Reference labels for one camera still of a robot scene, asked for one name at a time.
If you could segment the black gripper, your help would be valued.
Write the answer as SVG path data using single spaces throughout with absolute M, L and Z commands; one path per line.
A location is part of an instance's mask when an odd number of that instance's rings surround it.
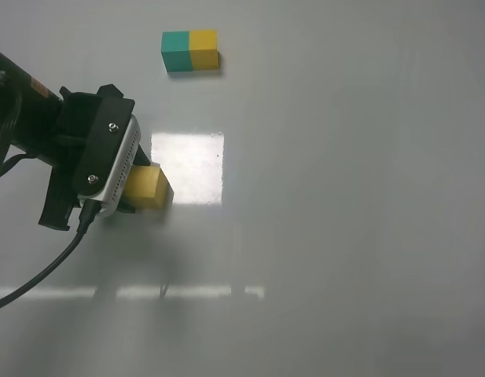
M 63 99 L 62 108 L 57 118 L 57 134 L 53 137 L 53 142 L 66 154 L 62 166 L 68 171 L 59 167 L 52 168 L 39 224 L 57 231 L 68 231 L 68 220 L 77 203 L 77 194 L 72 189 L 72 178 L 101 99 L 125 96 L 112 84 L 101 86 L 96 93 L 72 92 L 63 86 L 60 94 Z M 151 165 L 140 145 L 133 164 L 145 167 Z M 136 208 L 124 195 L 120 197 L 116 210 L 121 213 L 136 212 Z

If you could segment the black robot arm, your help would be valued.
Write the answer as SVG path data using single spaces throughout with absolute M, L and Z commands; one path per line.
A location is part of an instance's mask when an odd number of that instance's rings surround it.
M 151 163 L 134 106 L 112 84 L 54 94 L 0 52 L 0 174 L 14 163 L 10 146 L 50 165 L 40 225 L 67 231 L 72 210 L 87 199 L 99 202 L 101 216 L 137 210 L 123 189 L 132 166 Z

